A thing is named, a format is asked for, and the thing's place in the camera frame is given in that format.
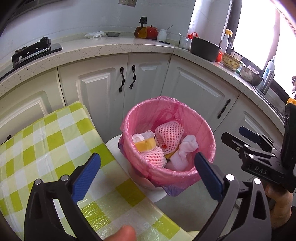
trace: wall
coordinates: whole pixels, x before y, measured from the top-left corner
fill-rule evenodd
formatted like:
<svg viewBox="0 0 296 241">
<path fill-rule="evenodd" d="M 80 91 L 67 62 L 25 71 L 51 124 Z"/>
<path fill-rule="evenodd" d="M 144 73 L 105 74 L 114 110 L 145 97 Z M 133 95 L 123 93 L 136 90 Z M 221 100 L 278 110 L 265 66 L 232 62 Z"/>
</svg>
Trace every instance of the wall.
<svg viewBox="0 0 296 241">
<path fill-rule="evenodd" d="M 99 30 L 134 32 L 141 16 L 148 25 L 167 29 L 168 38 L 186 35 L 195 0 L 137 0 L 136 7 L 119 0 L 64 0 L 34 9 L 12 21 L 0 37 L 2 63 L 16 49 L 35 43 L 43 36 L 57 39 Z"/>
<path fill-rule="evenodd" d="M 232 0 L 196 0 L 188 33 L 219 45 L 224 35 Z"/>
</svg>

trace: kitchen counter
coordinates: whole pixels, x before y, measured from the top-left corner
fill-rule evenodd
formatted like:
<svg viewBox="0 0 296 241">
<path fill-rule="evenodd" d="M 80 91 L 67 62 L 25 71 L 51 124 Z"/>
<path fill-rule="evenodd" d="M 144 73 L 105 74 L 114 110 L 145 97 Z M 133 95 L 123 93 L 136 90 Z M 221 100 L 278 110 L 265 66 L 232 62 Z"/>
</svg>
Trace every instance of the kitchen counter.
<svg viewBox="0 0 296 241">
<path fill-rule="evenodd" d="M 168 53 L 187 59 L 221 77 L 250 98 L 284 134 L 284 123 L 270 108 L 268 103 L 254 92 L 252 86 L 238 74 L 225 69 L 222 64 L 212 63 L 193 55 L 189 51 L 173 45 L 154 40 L 135 39 L 132 37 L 102 37 L 96 39 L 80 39 L 60 43 L 63 50 L 41 57 L 28 63 L 8 75 L 0 82 L 0 97 L 23 81 L 57 66 L 70 62 L 110 54 L 122 53 Z"/>
</svg>

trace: green and white tablecloth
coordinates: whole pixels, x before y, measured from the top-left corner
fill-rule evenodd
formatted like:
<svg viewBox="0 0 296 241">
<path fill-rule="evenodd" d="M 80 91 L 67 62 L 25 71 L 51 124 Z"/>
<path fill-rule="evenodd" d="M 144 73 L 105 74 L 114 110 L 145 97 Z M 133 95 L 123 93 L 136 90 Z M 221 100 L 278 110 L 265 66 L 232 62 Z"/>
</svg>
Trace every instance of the green and white tablecloth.
<svg viewBox="0 0 296 241">
<path fill-rule="evenodd" d="M 101 168 L 78 206 L 102 239 L 131 225 L 142 241 L 192 240 L 126 175 L 79 102 L 36 121 L 0 146 L 0 210 L 22 240 L 34 180 L 50 182 L 70 175 L 93 152 L 101 156 Z M 65 231 L 74 235 L 58 201 L 55 206 Z"/>
</svg>

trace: cabinet handle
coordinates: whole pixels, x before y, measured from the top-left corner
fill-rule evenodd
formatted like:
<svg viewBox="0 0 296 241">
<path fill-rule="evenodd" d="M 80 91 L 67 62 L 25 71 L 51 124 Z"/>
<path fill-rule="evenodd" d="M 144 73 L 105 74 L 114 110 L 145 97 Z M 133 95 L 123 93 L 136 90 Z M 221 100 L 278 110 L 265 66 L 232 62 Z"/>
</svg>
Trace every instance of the cabinet handle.
<svg viewBox="0 0 296 241">
<path fill-rule="evenodd" d="M 130 85 L 130 90 L 133 88 L 133 84 L 134 84 L 134 82 L 136 81 L 136 66 L 133 65 L 131 69 L 132 69 L 132 71 L 133 71 L 133 82 L 132 82 L 131 85 Z"/>
<path fill-rule="evenodd" d="M 121 73 L 121 76 L 122 76 L 122 81 L 121 81 L 121 86 L 120 86 L 120 88 L 119 88 L 119 93 L 121 93 L 121 92 L 122 92 L 122 87 L 123 87 L 123 85 L 124 85 L 124 76 L 123 76 L 123 71 L 124 71 L 124 68 L 123 68 L 123 67 L 121 67 L 121 68 L 120 68 L 120 73 Z"/>
<path fill-rule="evenodd" d="M 11 137 L 12 137 L 11 135 L 8 135 L 5 142 L 7 142 Z"/>
<path fill-rule="evenodd" d="M 220 114 L 217 116 L 217 119 L 220 119 L 221 115 L 223 114 L 223 112 L 225 111 L 226 107 L 228 106 L 228 104 L 230 103 L 231 99 L 228 99 L 226 101 L 226 104 L 224 105 L 223 109 L 221 110 Z"/>
</svg>

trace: kitchen cabinet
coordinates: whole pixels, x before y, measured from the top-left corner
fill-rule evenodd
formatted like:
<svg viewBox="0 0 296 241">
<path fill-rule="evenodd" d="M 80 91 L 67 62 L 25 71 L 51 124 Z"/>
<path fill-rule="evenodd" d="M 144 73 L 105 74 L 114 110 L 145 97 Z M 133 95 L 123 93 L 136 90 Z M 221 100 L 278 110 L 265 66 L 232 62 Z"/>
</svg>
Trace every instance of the kitchen cabinet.
<svg viewBox="0 0 296 241">
<path fill-rule="evenodd" d="M 21 83 L 0 98 L 0 144 L 64 106 L 57 68 Z"/>
<path fill-rule="evenodd" d="M 170 54 L 129 54 L 123 116 L 136 104 L 161 94 Z"/>
<path fill-rule="evenodd" d="M 121 133 L 127 63 L 128 54 L 123 54 L 58 67 L 66 105 L 84 104 L 104 142 Z"/>
<path fill-rule="evenodd" d="M 272 121 L 244 94 L 240 94 L 234 106 L 231 108 L 221 125 L 214 132 L 216 141 L 216 156 L 214 163 L 218 165 L 224 174 L 233 174 L 240 181 L 247 181 L 253 175 L 241 169 L 242 161 L 238 153 L 222 143 L 221 136 L 229 132 L 242 139 L 253 148 L 259 148 L 239 133 L 239 128 L 244 126 L 251 131 L 265 134 L 279 145 L 283 142 L 283 135 Z"/>
<path fill-rule="evenodd" d="M 215 131 L 240 92 L 217 75 L 172 56 L 161 95 L 174 97 L 199 113 Z"/>
</svg>

